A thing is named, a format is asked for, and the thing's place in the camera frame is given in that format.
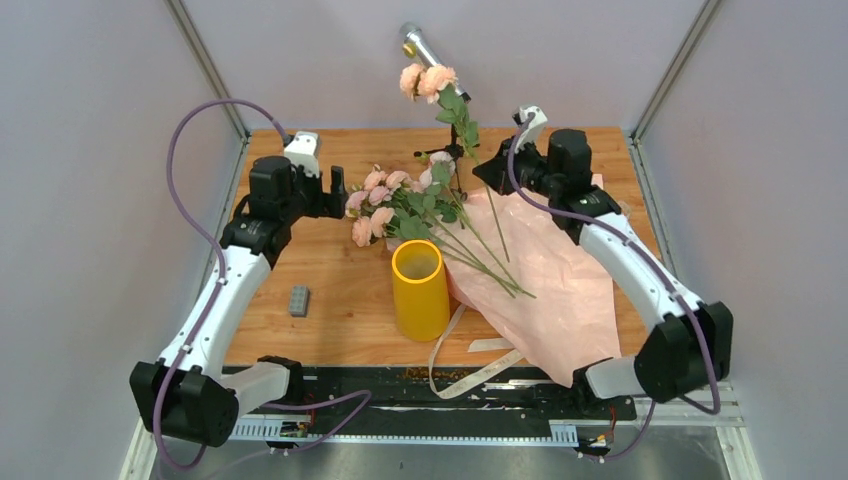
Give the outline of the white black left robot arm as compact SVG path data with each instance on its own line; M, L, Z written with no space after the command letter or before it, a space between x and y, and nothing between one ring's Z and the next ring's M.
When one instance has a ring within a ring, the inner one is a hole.
M249 303L304 217L344 217L344 170L323 176L285 156L256 160L249 191L236 205L216 245L216 262L189 317L154 362L139 362L129 384L145 428L205 447L219 447L244 415L273 404L283 413L306 400L303 367L266 355L226 375L223 364Z

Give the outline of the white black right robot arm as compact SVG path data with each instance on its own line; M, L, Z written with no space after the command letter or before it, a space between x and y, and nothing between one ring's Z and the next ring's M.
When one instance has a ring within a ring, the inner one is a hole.
M707 387L720 410L718 383L729 374L733 315L722 302L706 303L686 288L638 238L620 205L592 180L592 149L582 130L560 129L540 153L524 134L502 141L497 154L473 174L499 195L531 193L530 205L551 215L557 227L610 274L639 313L648 337L630 357L608 358L575 371L571 403L596 417L611 398L642 396L657 403L682 400Z

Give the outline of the pink wrapping paper sheet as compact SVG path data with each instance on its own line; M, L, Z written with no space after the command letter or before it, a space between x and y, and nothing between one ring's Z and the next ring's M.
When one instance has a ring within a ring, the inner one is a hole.
M504 251L507 269L532 298L512 298L492 279L443 256L450 301L477 311L509 347L504 361L526 360L552 380L575 385L574 371L621 355L613 281L603 267L516 194L480 188L466 209Z

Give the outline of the pink flower bouquet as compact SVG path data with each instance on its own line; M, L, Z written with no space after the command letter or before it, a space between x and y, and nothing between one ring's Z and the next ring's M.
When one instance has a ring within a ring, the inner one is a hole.
M427 168L417 177L375 164L362 183L352 186L344 206L345 216L353 220L353 243L367 247L381 239L428 241L444 257L492 279L510 297L532 298L508 272L506 253L498 253L472 219L455 176L456 161L445 151L429 155Z

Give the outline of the pink rose stem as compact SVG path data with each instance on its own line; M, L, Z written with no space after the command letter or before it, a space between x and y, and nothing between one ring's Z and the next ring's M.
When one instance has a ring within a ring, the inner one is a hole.
M419 99L424 99L428 104L439 105L441 111L437 115L436 120L450 126L456 126L461 144L464 145L466 150L465 155L469 156L476 166L480 165L480 160L476 152L479 146L478 123L472 119L468 105L458 98L453 87L447 86L441 92L437 93L434 103L429 103L426 98ZM437 155L444 155L448 158L445 160L436 160ZM432 158L430 169L435 168L439 173L447 174L449 171L448 164L451 165L449 155L440 152L433 155Z

